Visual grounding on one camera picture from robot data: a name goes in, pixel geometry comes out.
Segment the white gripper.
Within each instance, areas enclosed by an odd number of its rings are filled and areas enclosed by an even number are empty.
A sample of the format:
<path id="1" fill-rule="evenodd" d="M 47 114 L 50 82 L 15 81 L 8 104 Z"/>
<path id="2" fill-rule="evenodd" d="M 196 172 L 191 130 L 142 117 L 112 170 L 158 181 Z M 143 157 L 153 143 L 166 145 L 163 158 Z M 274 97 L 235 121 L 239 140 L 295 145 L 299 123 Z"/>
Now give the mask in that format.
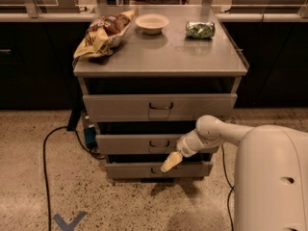
<path id="1" fill-rule="evenodd" d="M 214 148 L 221 144 L 221 139 L 208 139 L 202 137 L 194 129 L 182 136 L 176 142 L 176 151 L 171 152 L 161 166 L 161 171 L 167 173 L 173 167 L 176 167 L 182 162 L 183 157 L 190 158 L 200 150 Z"/>

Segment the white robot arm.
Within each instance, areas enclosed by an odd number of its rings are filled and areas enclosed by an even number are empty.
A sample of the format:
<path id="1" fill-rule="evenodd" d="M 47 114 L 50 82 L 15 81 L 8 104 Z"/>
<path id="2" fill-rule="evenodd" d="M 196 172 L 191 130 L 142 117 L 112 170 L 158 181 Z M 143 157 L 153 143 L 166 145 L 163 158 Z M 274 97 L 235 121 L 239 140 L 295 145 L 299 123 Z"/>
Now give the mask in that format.
<path id="1" fill-rule="evenodd" d="M 238 147 L 234 173 L 234 231 L 308 231 L 308 133 L 225 123 L 211 115 L 176 142 L 161 166 L 168 172 L 202 149 Z"/>

